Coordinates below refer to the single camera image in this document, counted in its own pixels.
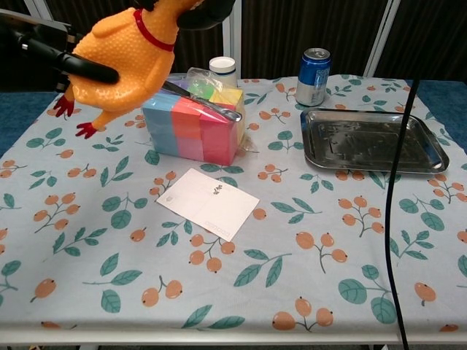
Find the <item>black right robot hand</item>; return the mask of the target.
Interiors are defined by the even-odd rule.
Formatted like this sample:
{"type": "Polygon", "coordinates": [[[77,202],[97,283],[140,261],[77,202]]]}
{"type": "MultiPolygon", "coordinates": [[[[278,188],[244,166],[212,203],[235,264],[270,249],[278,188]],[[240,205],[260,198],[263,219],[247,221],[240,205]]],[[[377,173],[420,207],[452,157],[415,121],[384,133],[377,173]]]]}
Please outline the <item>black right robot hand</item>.
{"type": "Polygon", "coordinates": [[[223,22],[232,12],[235,1],[135,1],[130,18],[140,11],[143,23],[156,31],[207,30],[223,22]]]}

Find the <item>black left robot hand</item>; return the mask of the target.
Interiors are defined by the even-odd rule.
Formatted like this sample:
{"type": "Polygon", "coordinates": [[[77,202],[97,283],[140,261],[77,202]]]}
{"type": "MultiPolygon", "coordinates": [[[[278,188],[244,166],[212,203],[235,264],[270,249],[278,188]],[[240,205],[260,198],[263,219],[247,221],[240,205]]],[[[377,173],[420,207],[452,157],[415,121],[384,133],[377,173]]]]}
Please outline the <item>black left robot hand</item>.
{"type": "Polygon", "coordinates": [[[1,10],[1,92],[59,92],[69,76],[115,84],[116,70],[72,51],[82,37],[68,24],[1,10]]]}

